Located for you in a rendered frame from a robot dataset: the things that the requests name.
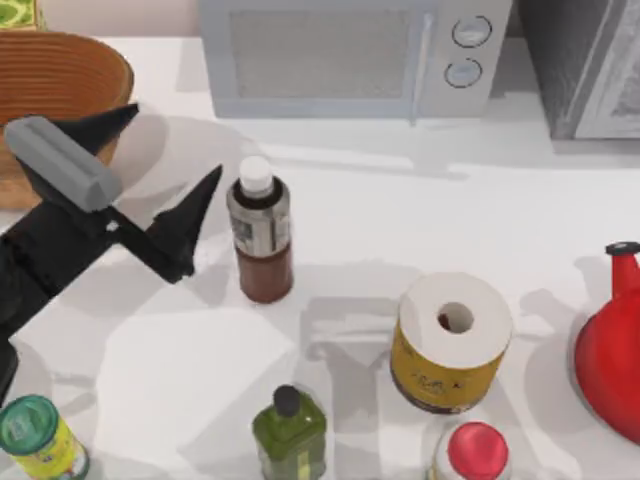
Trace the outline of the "brown woven basket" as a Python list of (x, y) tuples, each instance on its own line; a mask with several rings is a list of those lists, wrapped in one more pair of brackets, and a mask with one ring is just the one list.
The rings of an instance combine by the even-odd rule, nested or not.
[(73, 120), (125, 105), (133, 69), (93, 38), (51, 31), (0, 31), (0, 210), (39, 203), (4, 145), (3, 125), (25, 114)]

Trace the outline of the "pale grey rounded box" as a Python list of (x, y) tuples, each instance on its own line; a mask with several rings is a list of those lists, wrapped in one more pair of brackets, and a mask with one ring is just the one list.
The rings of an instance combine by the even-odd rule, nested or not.
[(109, 207), (123, 192), (116, 174), (42, 116), (10, 121), (4, 139), (23, 165), (85, 212)]

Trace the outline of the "brown bottle with white cap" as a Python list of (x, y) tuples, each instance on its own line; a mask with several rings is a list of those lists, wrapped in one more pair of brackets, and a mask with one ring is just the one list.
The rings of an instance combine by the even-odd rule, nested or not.
[(240, 162), (226, 195), (242, 292), (270, 304), (293, 286), (291, 197), (286, 183), (262, 156)]

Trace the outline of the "green patterned box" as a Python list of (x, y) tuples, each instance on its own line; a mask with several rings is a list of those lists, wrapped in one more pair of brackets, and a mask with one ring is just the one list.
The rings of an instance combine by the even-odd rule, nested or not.
[(0, 0), (0, 31), (44, 31), (40, 0)]

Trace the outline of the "yellow can with green lid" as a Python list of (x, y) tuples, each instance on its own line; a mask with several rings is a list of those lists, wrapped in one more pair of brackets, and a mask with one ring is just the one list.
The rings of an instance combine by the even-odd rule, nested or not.
[(19, 397), (0, 410), (0, 449), (30, 480), (85, 480), (90, 457), (48, 398)]

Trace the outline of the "pale microwave oven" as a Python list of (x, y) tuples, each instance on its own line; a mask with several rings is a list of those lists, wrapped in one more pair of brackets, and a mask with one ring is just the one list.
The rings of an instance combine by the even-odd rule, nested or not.
[[(215, 113), (225, 118), (409, 120), (423, 17), (433, 19), (421, 119), (478, 117), (489, 100), (513, 0), (199, 0)], [(482, 15), (490, 38), (452, 39), (458, 20)], [(444, 71), (477, 60), (473, 86)]]

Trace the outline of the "green bottle with black cap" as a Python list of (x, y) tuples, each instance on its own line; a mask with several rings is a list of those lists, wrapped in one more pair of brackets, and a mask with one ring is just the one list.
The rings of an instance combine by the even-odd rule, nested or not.
[(277, 387), (252, 421), (265, 480), (320, 480), (326, 471), (327, 418), (305, 391)]

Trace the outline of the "yellow-wrapped white paper roll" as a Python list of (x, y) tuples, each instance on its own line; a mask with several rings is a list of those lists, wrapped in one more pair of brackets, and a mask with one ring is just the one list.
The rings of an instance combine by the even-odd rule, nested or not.
[(488, 393), (512, 331), (506, 301), (486, 281), (462, 272), (425, 275), (399, 300), (392, 379), (423, 410), (467, 411)]

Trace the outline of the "microwave oven knob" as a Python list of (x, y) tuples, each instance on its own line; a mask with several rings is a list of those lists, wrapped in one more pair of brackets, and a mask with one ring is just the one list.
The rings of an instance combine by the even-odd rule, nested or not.
[(477, 48), (491, 36), (492, 24), (482, 15), (458, 20), (452, 29), (452, 39), (461, 48)]
[(444, 79), (455, 89), (465, 89), (476, 84), (483, 75), (483, 67), (472, 58), (451, 62), (444, 71)]

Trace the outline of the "jar with red lid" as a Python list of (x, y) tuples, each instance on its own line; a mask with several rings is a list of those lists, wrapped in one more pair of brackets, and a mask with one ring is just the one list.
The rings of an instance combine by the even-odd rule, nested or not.
[(446, 428), (425, 480), (511, 480), (511, 454), (493, 426), (470, 421)]

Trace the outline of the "grey cabinet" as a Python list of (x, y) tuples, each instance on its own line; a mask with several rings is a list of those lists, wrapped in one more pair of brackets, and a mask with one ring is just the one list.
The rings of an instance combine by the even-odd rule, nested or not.
[(640, 140), (640, 0), (519, 0), (550, 136)]

